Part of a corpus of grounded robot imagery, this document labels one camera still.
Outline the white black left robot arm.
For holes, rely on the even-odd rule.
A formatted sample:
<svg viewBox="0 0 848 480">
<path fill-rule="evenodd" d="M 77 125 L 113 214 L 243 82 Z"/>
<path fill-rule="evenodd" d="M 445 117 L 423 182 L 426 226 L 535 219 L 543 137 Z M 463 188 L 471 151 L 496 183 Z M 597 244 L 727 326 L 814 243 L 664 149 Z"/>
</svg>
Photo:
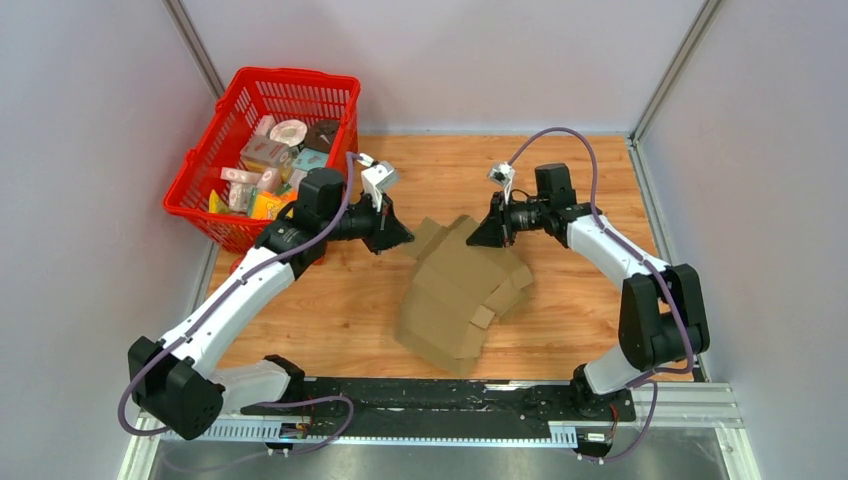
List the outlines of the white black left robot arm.
<svg viewBox="0 0 848 480">
<path fill-rule="evenodd" d="M 361 173 L 363 192 L 351 202 L 352 177 L 316 168 L 297 197 L 268 224 L 227 280 L 188 318 L 158 340 L 139 337 L 128 350 L 133 400 L 184 440 L 203 435 L 223 413 L 270 404 L 291 415 L 305 403 L 303 371 L 268 355 L 254 365 L 220 369 L 232 342 L 279 293 L 289 288 L 332 241 L 360 240 L 380 254 L 413 240 L 396 217 L 388 189 L 399 176 L 388 163 Z"/>
</svg>

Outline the brown cardboard paper box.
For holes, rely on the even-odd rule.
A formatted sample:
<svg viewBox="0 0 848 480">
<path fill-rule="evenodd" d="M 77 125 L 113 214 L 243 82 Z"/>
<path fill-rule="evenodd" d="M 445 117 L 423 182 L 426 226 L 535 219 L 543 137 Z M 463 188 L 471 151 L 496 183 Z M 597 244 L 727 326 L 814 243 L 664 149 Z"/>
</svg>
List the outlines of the brown cardboard paper box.
<svg viewBox="0 0 848 480">
<path fill-rule="evenodd" d="M 426 217 L 402 247 L 415 261 L 399 307 L 395 339 L 452 375 L 474 370 L 489 328 L 529 301 L 530 267 L 508 248 L 468 246 L 478 223 L 468 215 L 442 225 Z"/>
</svg>

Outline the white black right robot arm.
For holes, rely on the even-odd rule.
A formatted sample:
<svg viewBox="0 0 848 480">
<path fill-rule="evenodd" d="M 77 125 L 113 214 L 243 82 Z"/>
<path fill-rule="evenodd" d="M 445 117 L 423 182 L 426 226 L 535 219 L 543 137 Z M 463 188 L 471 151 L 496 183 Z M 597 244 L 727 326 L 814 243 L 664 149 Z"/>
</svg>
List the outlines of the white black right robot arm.
<svg viewBox="0 0 848 480">
<path fill-rule="evenodd" d="M 487 216 L 467 238 L 470 246 L 506 248 L 524 231 L 542 230 L 592 263 L 620 292 L 618 343 L 574 372 L 570 404 L 579 416 L 598 417 L 610 394 L 633 387 L 672 363 L 694 366 L 710 345 L 700 278 L 688 264 L 671 265 L 639 248 L 592 203 L 581 203 L 562 163 L 535 169 L 537 192 L 513 198 L 515 171 L 495 165 L 499 186 Z"/>
</svg>

